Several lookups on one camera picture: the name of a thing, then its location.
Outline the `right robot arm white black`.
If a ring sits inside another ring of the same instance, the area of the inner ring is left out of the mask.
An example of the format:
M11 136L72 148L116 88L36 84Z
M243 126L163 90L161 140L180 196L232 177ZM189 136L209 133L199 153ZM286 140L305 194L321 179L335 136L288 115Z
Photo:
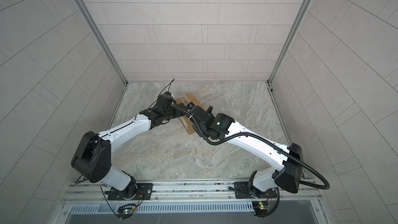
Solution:
M210 145L224 143L236 145L264 160L270 165L266 170L253 172L248 188L250 193L260 198L269 189L281 188L296 194L299 190L303 167L284 152L301 160L302 148L297 144L290 146L270 141L248 130L232 117L195 106L186 116L193 122L197 134Z

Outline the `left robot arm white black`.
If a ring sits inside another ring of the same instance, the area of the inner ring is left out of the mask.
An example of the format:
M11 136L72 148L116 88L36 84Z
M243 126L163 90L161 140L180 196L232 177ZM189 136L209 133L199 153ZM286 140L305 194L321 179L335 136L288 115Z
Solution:
M135 136L180 117L181 113L172 107L175 102L172 93L165 92L158 96L154 107L141 111L131 120L100 133L85 133L72 157L72 168L91 183L101 182L121 193L122 198L133 198L136 180L112 166L112 153Z

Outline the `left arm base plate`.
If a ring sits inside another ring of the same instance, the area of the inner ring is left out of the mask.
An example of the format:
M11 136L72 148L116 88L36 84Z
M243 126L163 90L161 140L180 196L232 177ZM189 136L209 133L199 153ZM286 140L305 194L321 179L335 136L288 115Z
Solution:
M105 191L107 200L129 201L129 200L149 200L152 194L152 183L134 183L128 185L124 191L112 187L110 191Z

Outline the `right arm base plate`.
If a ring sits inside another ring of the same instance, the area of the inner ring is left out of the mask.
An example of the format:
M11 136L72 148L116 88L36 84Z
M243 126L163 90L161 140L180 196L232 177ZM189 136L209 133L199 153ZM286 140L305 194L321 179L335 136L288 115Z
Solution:
M269 189L265 192L257 190L254 186L250 186L249 182L236 181L228 190L235 193L236 199L277 199L276 190Z

